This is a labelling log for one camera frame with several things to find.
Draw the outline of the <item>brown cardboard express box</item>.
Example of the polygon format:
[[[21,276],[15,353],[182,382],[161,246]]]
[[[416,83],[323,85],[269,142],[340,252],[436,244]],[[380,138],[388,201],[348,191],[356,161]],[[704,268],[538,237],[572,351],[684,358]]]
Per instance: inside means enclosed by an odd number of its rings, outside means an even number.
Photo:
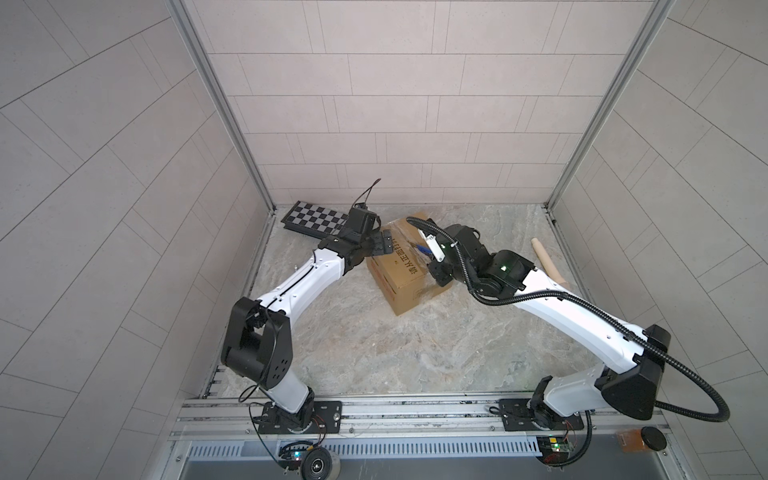
[[[430,274],[430,258],[420,250],[426,243],[405,217],[384,228],[392,234],[393,252],[369,257],[366,264],[395,315],[402,315],[451,287],[439,286]]]

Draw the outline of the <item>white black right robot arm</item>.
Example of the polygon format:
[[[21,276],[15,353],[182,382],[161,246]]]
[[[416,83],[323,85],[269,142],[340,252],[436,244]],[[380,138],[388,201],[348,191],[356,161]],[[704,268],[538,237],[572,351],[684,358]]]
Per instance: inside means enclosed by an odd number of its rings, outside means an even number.
[[[556,429],[581,411],[608,407],[636,420],[652,417],[664,363],[629,336],[665,350],[667,331],[653,328],[646,334],[573,295],[525,257],[510,250],[489,252],[468,226],[454,224],[443,232],[429,227],[419,233],[431,251],[428,268],[438,284],[461,282],[485,304],[510,301],[598,358],[594,367],[540,380],[528,402],[537,426]]]

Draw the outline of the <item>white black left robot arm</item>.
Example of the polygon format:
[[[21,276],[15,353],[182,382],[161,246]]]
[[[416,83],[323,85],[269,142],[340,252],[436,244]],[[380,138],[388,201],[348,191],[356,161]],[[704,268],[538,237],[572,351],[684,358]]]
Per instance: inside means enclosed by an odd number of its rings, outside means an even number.
[[[295,323],[327,287],[365,258],[393,251],[389,230],[358,236],[344,229],[341,237],[321,240],[307,262],[273,290],[255,299],[243,297],[232,307],[221,362],[266,394],[282,425],[304,430],[314,413],[314,392],[291,369]]]

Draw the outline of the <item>black white chessboard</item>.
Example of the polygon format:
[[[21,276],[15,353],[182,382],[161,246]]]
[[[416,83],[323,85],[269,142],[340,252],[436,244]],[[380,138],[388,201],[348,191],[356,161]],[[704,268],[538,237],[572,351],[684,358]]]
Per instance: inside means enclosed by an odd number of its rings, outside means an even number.
[[[312,203],[297,201],[281,219],[284,228],[316,239],[337,235],[348,215]]]

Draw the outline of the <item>green circuit board right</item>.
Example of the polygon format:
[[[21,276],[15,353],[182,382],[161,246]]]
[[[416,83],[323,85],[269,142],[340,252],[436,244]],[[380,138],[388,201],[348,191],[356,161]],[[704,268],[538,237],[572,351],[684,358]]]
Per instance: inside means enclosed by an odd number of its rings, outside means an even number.
[[[545,465],[565,462],[571,454],[572,446],[562,436],[537,436],[536,443],[540,451],[538,460]]]

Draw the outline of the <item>round black speaker device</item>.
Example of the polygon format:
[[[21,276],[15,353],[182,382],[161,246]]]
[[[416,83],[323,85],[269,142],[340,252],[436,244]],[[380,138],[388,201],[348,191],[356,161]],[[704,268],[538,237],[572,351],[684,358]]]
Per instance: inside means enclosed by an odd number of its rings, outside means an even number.
[[[341,473],[341,461],[335,452],[306,440],[281,446],[278,461],[304,480],[336,480]]]

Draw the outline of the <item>brown jar black lid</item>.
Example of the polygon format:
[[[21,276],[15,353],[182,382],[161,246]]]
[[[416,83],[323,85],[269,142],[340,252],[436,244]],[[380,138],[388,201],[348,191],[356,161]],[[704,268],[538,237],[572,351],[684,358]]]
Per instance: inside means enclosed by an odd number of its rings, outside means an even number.
[[[617,440],[624,453],[659,452],[668,446],[665,435],[653,426],[620,431]]]

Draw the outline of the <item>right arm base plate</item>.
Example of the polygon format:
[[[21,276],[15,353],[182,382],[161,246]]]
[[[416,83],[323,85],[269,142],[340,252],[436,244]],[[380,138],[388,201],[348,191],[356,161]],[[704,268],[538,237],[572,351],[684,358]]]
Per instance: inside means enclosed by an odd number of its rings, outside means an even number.
[[[585,422],[580,414],[561,417],[547,407],[536,410],[527,398],[501,399],[490,408],[500,417],[506,432],[584,430]]]

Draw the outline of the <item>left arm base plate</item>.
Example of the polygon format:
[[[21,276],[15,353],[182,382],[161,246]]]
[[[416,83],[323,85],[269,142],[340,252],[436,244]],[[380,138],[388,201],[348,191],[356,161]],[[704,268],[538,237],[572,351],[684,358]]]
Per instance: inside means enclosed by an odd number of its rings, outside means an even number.
[[[267,402],[252,418],[260,434],[337,434],[342,408],[340,401],[313,401],[290,413]]]

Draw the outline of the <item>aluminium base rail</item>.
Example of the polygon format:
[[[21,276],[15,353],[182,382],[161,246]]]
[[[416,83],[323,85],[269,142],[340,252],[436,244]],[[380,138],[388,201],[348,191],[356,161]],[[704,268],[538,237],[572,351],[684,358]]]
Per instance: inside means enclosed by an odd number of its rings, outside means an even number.
[[[335,452],[338,479],[684,479],[677,444],[660,414],[668,446],[624,453],[617,440],[639,421],[603,409],[579,413],[584,430],[506,432],[490,410],[523,392],[363,395],[320,398],[343,404],[337,434],[260,434],[252,414],[267,403],[244,399],[189,400],[180,410],[157,479],[301,479],[278,461],[281,446],[310,441]],[[537,436],[562,436],[572,446],[563,463],[538,460]]]

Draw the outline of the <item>aluminium corner post left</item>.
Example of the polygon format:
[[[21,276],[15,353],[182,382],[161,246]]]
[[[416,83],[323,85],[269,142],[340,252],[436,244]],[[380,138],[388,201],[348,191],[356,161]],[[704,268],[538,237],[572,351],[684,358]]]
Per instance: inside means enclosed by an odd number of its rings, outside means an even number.
[[[238,125],[237,119],[235,118],[234,111],[216,75],[214,66],[203,46],[201,37],[190,16],[190,10],[187,8],[185,2],[181,0],[168,0],[166,1],[166,5],[171,18],[179,31],[181,39],[197,68],[201,81],[220,115],[228,136],[232,140],[238,154],[241,156],[268,211],[274,216],[276,211],[275,202],[258,170],[252,152]]]

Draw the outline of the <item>aluminium corner post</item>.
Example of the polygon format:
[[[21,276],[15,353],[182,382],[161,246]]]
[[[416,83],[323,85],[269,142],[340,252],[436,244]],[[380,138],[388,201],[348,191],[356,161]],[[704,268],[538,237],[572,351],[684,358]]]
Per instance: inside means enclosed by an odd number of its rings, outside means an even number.
[[[567,162],[563,174],[554,187],[551,196],[545,203],[546,211],[550,215],[554,213],[554,209],[562,198],[567,186],[575,176],[580,164],[586,157],[589,149],[592,147],[595,139],[608,120],[608,117],[613,112],[616,104],[623,95],[633,74],[638,69],[646,52],[658,35],[661,26],[674,4],[674,0],[657,0],[652,3],[646,18],[630,44],[630,47],[620,63],[614,78],[609,84],[605,95]]]
[[[232,140],[238,154],[241,156],[268,211],[274,216],[276,211],[275,202],[258,170],[252,152],[238,125],[237,119],[235,118],[234,111],[216,75],[214,66],[203,46],[201,37],[190,16],[190,10],[187,8],[185,2],[181,0],[168,0],[166,1],[166,5],[171,18],[179,31],[181,39],[197,68],[201,81],[220,115],[228,136]]]

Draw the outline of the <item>aluminium corner post right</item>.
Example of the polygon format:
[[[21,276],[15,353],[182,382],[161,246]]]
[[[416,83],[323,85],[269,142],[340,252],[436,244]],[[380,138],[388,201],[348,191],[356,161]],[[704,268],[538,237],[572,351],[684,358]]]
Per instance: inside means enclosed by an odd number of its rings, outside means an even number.
[[[623,95],[633,74],[638,69],[646,52],[658,35],[661,26],[674,4],[674,0],[657,0],[652,3],[646,18],[630,44],[630,47],[620,63],[614,78],[609,84],[605,95],[567,162],[563,174],[554,187],[551,196],[545,203],[546,211],[550,215],[554,213],[554,209],[562,198],[567,186],[575,176],[580,164],[586,157],[589,149],[592,147],[595,139],[608,120],[608,117],[613,112],[616,104]]]

